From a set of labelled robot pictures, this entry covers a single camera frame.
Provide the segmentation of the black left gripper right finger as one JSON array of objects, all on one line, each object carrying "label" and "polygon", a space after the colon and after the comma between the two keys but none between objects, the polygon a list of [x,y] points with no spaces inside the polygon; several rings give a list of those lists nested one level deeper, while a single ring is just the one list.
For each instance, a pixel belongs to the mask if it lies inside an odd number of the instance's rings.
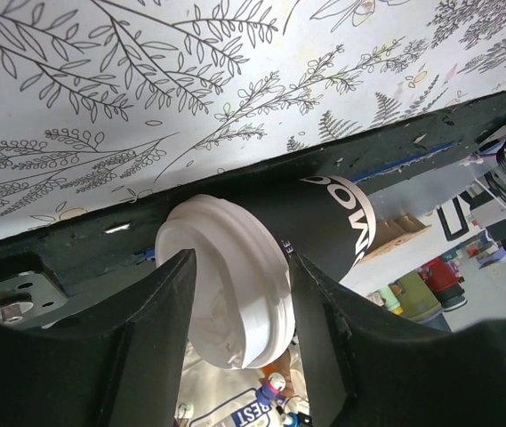
[{"label": "black left gripper right finger", "polygon": [[316,426],[506,426],[506,319],[451,333],[383,310],[294,254],[290,276]]}]

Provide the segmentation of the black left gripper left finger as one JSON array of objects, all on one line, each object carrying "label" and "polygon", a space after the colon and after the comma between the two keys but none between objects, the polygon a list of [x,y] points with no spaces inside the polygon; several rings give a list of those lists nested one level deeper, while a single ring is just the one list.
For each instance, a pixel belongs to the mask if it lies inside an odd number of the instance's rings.
[{"label": "black left gripper left finger", "polygon": [[0,426],[170,426],[197,275],[182,250],[47,329],[0,325]]}]

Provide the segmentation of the white plastic cup lid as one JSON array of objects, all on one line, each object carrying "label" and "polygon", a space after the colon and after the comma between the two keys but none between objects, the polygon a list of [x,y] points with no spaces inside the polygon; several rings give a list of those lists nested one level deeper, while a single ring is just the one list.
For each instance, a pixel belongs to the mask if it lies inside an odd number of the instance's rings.
[{"label": "white plastic cup lid", "polygon": [[288,262],[267,228],[239,205],[198,195],[159,228],[157,265],[185,249],[197,258],[189,341],[198,356],[228,370],[280,357],[295,320]]}]

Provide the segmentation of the black single paper cup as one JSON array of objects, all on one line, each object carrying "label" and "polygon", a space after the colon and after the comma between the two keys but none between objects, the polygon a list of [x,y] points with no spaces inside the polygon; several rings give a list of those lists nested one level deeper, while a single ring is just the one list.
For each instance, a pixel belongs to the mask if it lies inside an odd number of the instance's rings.
[{"label": "black single paper cup", "polygon": [[237,203],[263,223],[286,255],[304,255],[337,282],[363,260],[376,234],[367,195],[341,176],[270,185]]}]

